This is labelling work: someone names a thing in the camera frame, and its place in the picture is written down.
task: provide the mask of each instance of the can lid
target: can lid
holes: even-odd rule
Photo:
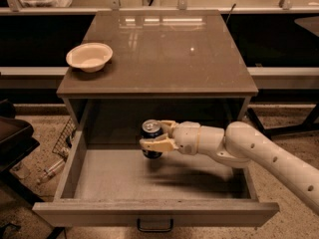
[[[146,132],[157,132],[160,130],[160,122],[155,119],[149,119],[143,123],[142,129]]]

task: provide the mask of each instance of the wire rack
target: wire rack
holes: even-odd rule
[[[52,152],[55,154],[61,154],[64,148],[70,148],[70,142],[68,144],[68,139],[71,139],[75,133],[75,126],[72,123],[72,119],[69,118],[66,125],[64,126],[56,144],[54,145]]]

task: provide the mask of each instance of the floor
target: floor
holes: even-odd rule
[[[311,106],[252,106],[267,127],[292,125],[303,121]],[[34,137],[40,147],[23,160],[30,173],[22,182],[46,201],[52,201],[61,174],[43,184],[37,184],[45,167],[61,157],[55,147],[69,120],[64,106],[17,106],[17,118],[29,121],[35,129]],[[319,131],[277,136],[277,144],[319,169]],[[167,234],[145,234],[137,228],[73,227],[58,237],[63,238],[318,238],[319,217],[306,207],[282,183],[256,163],[249,171],[260,202],[277,202],[280,212],[262,227],[186,227],[174,228]],[[52,227],[31,211],[32,206],[0,183],[0,226],[8,222],[20,225],[9,228],[3,238],[46,238]]]

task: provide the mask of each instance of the open drawer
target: open drawer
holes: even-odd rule
[[[128,127],[108,131],[106,124],[117,122],[108,105],[88,102],[54,201],[33,207],[52,226],[165,232],[173,225],[261,226],[278,212],[277,203],[258,201],[248,169],[175,151],[147,159],[134,141],[150,111],[137,113]]]

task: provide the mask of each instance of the brown tabletop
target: brown tabletop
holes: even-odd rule
[[[70,68],[61,98],[252,97],[257,88],[217,11],[98,12],[83,41],[113,49],[98,72]]]

